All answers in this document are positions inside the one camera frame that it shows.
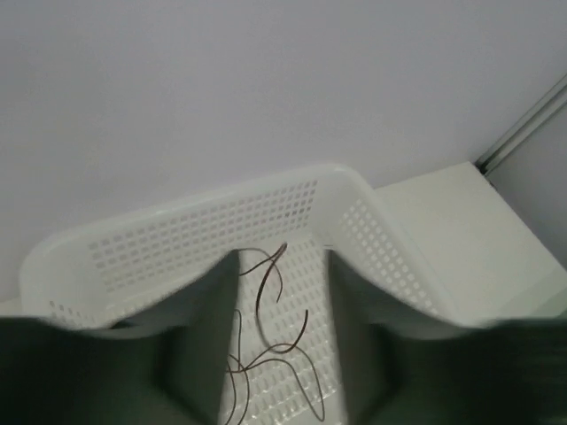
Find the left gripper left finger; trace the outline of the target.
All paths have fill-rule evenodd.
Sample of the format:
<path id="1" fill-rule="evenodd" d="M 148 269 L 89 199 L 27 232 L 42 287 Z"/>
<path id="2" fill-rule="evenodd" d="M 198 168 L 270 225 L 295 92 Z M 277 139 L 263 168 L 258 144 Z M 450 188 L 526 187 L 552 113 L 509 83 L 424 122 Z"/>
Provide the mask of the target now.
<path id="1" fill-rule="evenodd" d="M 111 328 L 2 318 L 2 423 L 215 424 L 239 273 L 231 251 Z"/>

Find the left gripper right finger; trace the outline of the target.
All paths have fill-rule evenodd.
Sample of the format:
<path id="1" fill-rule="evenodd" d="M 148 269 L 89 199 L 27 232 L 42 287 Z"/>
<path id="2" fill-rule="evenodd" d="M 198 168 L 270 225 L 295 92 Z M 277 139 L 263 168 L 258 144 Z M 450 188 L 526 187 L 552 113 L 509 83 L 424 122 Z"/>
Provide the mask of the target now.
<path id="1" fill-rule="evenodd" d="M 460 326 L 326 263 L 348 423 L 565 423 L 565 319 Z"/>

